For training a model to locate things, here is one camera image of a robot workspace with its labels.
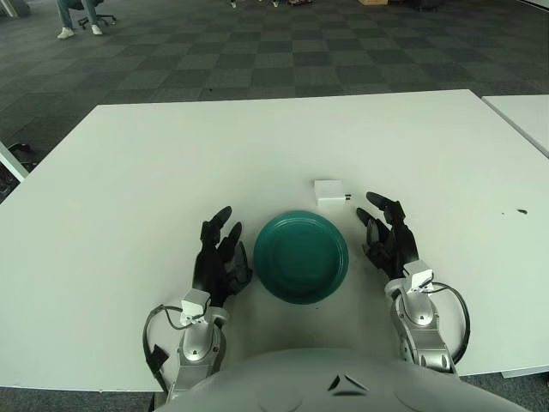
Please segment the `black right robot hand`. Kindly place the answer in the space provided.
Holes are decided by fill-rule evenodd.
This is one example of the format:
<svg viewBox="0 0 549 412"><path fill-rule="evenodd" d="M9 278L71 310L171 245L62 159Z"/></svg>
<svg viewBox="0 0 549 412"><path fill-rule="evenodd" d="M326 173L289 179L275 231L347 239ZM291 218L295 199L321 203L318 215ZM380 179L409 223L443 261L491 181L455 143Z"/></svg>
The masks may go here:
<svg viewBox="0 0 549 412"><path fill-rule="evenodd" d="M390 280L402 278L404 265L419 259L415 238L405 223L404 210L399 201L372 191L366 193L366 199L383 212L386 224L364 209L356 208L356 215L366 228L365 256Z"/></svg>

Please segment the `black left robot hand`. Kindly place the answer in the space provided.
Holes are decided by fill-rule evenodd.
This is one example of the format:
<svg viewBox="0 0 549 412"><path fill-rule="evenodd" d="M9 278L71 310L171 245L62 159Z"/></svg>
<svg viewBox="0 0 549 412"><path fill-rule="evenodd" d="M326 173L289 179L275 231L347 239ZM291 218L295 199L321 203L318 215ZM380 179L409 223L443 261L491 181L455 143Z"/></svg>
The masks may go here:
<svg viewBox="0 0 549 412"><path fill-rule="evenodd" d="M249 266L244 243L240 240L243 225L238 221L227 236L221 238L221 229L232 214L226 206L209 221L202 223L199 251L194 268L192 287L210 295L210 305L223 307L229 296L239 294L250 284Z"/></svg>

